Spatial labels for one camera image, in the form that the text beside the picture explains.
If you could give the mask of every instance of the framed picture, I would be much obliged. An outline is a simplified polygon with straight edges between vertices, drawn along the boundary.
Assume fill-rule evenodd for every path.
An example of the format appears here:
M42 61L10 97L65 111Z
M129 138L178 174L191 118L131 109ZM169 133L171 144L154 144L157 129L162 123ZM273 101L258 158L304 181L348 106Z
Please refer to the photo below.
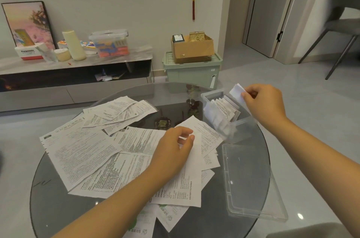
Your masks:
M43 1L2 3L17 47L43 42L55 49L54 35Z

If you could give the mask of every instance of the pink landscape painting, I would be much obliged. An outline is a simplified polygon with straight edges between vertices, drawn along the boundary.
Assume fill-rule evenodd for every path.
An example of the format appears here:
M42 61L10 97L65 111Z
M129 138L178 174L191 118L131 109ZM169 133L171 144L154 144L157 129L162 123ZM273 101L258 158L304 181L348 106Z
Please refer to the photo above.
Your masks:
M44 42L49 49L55 49L49 19L42 1L3 3L2 7L17 47L22 46L22 40L15 30L24 29L34 43Z

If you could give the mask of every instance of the gray door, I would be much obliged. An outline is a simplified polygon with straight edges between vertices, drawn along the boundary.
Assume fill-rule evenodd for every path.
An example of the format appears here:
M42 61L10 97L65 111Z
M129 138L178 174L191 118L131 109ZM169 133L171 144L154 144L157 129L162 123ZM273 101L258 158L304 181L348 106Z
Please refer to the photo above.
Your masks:
M244 43L272 57L290 0L251 0Z

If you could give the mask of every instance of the chair leg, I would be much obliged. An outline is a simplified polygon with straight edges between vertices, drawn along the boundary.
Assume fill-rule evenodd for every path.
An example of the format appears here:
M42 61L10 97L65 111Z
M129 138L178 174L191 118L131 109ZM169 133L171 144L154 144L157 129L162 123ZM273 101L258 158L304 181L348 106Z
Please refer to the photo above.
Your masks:
M328 33L329 30L325 30L319 36L319 38L314 42L314 44L310 47L310 49L306 52L306 54L300 59L299 63L303 62L303 60L307 57L307 55L315 48L315 46L320 42L320 40Z
M344 49L344 51L342 52L341 56L339 57L339 59L336 61L335 65L331 68L331 71L328 73L328 75L326 76L325 80L329 79L329 77L332 75L332 73L334 72L334 70L336 69L336 67L340 64L340 62L342 61L342 59L344 58L344 56L347 54L347 52L349 51L349 49L351 48L351 46L354 44L355 40L358 38L358 36L352 36L351 40L349 41L349 43L346 45L346 48Z

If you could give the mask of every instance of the glass tabletop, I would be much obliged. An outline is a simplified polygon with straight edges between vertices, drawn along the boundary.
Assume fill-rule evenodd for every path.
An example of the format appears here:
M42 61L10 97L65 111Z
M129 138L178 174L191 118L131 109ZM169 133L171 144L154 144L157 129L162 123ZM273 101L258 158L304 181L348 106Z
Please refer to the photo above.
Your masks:
M94 105L128 96L136 101L147 100L159 110L133 123L133 127L166 130L192 115L211 126L203 117L203 104L200 98L201 93L211 90L185 83L152 83L122 90ZM251 138L241 143L250 144L258 149L256 157L239 158L238 171L246 173L244 179L248 179L248 184L251 173L264 169L256 165L269 163L269 153L259 127L253 131ZM212 169L215 175L201 192L201 208L190 207L170 233L156 220L154 238L244 238L249 233L256 218L231 217L227 212L221 145L217 152L221 167ZM268 186L269 182L264 180L243 188L247 190L246 195L251 195L252 205L258 206L259 210L265 203ZM30 195L30 215L34 233L38 238L51 237L101 201L101 198L69 195L45 153L35 172Z

